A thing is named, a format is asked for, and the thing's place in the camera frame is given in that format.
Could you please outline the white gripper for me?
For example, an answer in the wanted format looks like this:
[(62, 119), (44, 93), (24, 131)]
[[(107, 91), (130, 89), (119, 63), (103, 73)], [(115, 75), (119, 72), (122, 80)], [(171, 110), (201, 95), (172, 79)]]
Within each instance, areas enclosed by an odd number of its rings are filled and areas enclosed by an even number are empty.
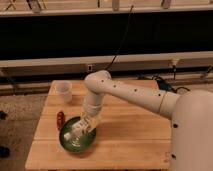
[(99, 116), (90, 116), (84, 114), (80, 120), (80, 126), (84, 133), (89, 133), (93, 131), (99, 124)]

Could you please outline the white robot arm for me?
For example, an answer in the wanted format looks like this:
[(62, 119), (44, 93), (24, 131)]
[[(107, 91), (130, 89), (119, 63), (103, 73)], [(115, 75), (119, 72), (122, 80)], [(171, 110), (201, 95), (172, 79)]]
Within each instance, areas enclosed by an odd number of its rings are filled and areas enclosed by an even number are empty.
[(213, 171), (213, 93), (193, 90), (179, 95), (115, 81), (106, 70), (84, 80), (82, 130), (102, 108), (105, 95), (117, 97), (171, 121), (170, 171)]

